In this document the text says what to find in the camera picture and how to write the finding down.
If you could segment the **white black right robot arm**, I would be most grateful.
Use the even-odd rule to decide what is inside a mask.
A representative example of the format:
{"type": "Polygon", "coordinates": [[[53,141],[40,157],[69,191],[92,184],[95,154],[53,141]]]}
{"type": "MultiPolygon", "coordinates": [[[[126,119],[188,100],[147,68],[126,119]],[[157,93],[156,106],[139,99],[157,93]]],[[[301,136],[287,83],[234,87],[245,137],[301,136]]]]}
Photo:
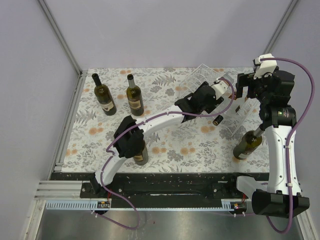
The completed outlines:
{"type": "Polygon", "coordinates": [[[247,97],[260,102],[261,125],[255,134],[265,134],[269,151],[269,178],[263,185],[254,177],[241,175],[228,184],[228,194],[239,198],[245,194],[251,199],[256,215],[268,217],[295,217],[310,207],[310,200],[301,195],[295,169],[294,140],[297,115],[288,102],[295,85],[295,76],[276,69],[261,77],[255,73],[237,76],[236,96],[242,97],[247,87],[247,97]]]}

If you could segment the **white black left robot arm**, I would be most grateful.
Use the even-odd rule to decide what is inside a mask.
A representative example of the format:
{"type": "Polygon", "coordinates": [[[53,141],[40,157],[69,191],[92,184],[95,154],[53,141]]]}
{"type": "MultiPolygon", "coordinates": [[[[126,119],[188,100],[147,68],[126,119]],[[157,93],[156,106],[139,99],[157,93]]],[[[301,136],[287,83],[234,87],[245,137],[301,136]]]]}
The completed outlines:
{"type": "Polygon", "coordinates": [[[212,111],[223,101],[222,95],[229,84],[218,78],[212,85],[204,81],[195,92],[175,102],[174,105],[150,117],[134,119],[126,116],[114,134],[114,140],[107,146],[110,154],[100,170],[90,179],[91,192],[98,198],[107,195],[109,184],[127,159],[143,152],[145,137],[175,124],[181,124],[197,117],[213,117],[212,111]]]}

